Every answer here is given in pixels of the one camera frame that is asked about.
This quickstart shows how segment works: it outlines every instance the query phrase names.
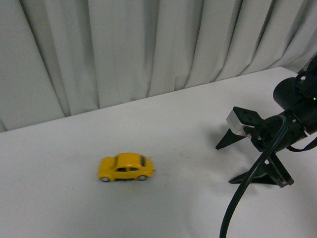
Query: car roof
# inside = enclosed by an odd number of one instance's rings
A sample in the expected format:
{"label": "car roof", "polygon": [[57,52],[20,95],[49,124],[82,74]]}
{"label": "car roof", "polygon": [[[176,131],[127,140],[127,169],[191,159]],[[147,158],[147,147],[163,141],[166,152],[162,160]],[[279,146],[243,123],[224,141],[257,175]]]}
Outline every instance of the car roof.
{"label": "car roof", "polygon": [[121,153],[116,156],[117,167],[136,166],[141,165],[141,156],[136,153]]}

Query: yellow toy car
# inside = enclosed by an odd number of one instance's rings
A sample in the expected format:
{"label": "yellow toy car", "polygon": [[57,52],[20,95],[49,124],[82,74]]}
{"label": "yellow toy car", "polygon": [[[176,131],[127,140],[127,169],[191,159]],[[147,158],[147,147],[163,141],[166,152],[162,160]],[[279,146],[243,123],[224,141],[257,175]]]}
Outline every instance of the yellow toy car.
{"label": "yellow toy car", "polygon": [[103,182],[114,180],[146,180],[154,174],[151,160],[136,153],[121,153],[101,160],[98,178]]}

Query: white tabletop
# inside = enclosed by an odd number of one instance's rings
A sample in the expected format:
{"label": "white tabletop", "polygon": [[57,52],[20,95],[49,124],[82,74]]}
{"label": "white tabletop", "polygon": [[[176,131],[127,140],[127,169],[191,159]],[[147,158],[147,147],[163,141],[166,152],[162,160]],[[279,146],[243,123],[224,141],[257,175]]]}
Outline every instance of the white tabletop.
{"label": "white tabletop", "polygon": [[[234,106],[282,112],[273,90],[294,75],[274,68],[1,133],[0,237],[218,237],[238,187],[228,181],[260,155],[247,138],[215,149],[226,118]],[[99,181],[101,158],[121,152],[151,157],[156,174]],[[317,237],[316,150],[277,155],[295,183],[250,185],[228,238]]]}

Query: white curtain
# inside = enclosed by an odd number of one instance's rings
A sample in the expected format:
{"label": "white curtain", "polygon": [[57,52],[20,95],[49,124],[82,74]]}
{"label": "white curtain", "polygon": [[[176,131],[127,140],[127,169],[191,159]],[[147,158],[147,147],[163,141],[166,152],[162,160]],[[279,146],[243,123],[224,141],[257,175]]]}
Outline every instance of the white curtain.
{"label": "white curtain", "polygon": [[317,0],[2,0],[0,22],[0,131],[317,52]]}

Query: car wheel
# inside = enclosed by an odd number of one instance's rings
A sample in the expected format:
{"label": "car wheel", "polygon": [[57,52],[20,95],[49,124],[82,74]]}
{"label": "car wheel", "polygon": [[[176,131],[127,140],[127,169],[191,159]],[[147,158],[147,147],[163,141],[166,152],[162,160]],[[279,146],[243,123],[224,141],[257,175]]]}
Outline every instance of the car wheel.
{"label": "car wheel", "polygon": [[141,176],[138,177],[138,180],[144,181],[144,180],[147,180],[147,178],[148,178],[147,176],[141,175]]}
{"label": "car wheel", "polygon": [[110,181],[110,179],[107,178],[107,177],[102,177],[102,178],[100,178],[100,180],[101,180],[102,182],[109,182],[109,181]]}

